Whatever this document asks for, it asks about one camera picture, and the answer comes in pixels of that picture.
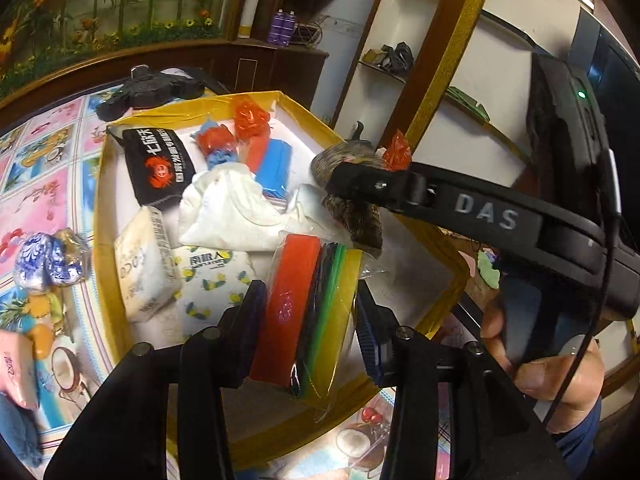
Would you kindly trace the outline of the person right hand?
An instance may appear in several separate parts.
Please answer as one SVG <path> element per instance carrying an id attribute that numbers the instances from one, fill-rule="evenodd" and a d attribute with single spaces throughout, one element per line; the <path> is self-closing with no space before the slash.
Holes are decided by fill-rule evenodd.
<path id="1" fill-rule="evenodd" d="M 501 338 L 503 329 L 503 310 L 498 302 L 493 301 L 484 310 L 480 329 L 483 344 L 506 374 L 513 379 L 518 390 L 537 401 L 551 402 L 560 391 L 575 357 L 550 356 L 515 366 L 506 357 L 506 348 Z M 547 428 L 552 434 L 565 434 L 577 428 L 591 415 L 598 423 L 604 375 L 600 348 L 596 341 L 591 339 L 582 362 L 548 423 Z"/>

